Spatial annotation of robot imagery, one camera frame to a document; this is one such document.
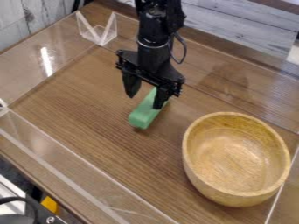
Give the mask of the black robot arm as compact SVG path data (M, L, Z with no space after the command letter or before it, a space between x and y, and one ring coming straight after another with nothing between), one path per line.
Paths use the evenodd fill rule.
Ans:
M187 16L182 0L135 0L135 11L138 51L116 51L116 68L130 98L135 97L143 81L156 87L154 109L160 109L174 95L180 95L186 82L172 61L182 64L187 56L187 44L179 34Z

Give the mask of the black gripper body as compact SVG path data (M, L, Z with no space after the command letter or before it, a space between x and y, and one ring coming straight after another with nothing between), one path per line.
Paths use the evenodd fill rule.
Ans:
M116 51L116 68L123 73L136 75L142 82L152 84L156 88L170 90L170 97L179 96L186 82L184 76L172 65L174 41L170 39L159 45L138 44L138 50L119 49Z

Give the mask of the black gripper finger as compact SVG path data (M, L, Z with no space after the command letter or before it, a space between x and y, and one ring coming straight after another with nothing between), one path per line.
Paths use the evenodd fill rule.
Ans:
M168 101L170 98L170 90L164 87L159 87L156 89L156 95L154 98L154 109L162 109L164 103Z
M131 73L123 73L123 83L127 96L134 98L142 87L142 79Z

